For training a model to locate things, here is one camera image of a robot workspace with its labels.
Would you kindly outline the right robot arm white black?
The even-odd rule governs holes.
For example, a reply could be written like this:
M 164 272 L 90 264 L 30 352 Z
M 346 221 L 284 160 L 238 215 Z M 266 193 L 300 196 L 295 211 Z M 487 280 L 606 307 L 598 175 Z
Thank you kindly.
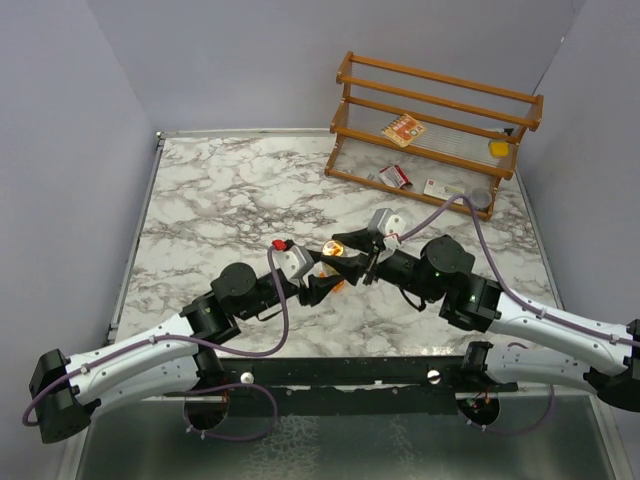
M 607 323 L 531 300 L 497 279 L 475 274 L 474 256 L 448 235 L 429 240 L 417 257 L 402 251 L 397 235 L 361 229 L 332 238 L 358 253 L 329 262 L 352 285 L 382 280 L 423 303 L 438 303 L 440 317 L 461 330 L 536 344 L 525 353 L 470 346 L 468 360 L 459 367 L 467 389 L 481 391 L 493 381 L 564 385 L 618 409 L 638 411 L 637 321 Z

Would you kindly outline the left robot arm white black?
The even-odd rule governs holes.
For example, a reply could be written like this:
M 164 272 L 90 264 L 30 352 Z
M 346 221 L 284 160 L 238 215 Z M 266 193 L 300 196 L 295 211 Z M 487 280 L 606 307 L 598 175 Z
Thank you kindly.
M 42 354 L 29 382 L 31 402 L 23 425 L 38 429 L 42 442 L 53 444 L 122 404 L 214 392 L 224 376 L 217 354 L 230 352 L 226 343 L 239 335 L 239 321 L 278 306 L 288 326 L 288 299 L 316 306 L 342 282 L 338 274 L 313 274 L 320 259 L 318 252 L 276 241 L 262 277 L 246 263 L 232 263 L 208 292 L 153 328 L 85 353 L 66 356 L 53 349 Z

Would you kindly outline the clear pill bottle gold lid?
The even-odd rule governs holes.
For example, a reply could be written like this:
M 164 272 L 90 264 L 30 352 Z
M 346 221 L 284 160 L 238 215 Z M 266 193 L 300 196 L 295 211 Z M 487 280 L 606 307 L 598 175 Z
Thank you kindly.
M 344 252 L 342 250 L 331 250 L 331 251 L 323 251 L 322 255 L 324 257 L 342 257 L 344 254 Z M 326 277 L 329 276 L 334 276 L 334 275 L 338 275 L 339 272 L 329 263 L 327 263 L 326 261 L 322 261 L 322 271 L 323 271 L 323 275 Z

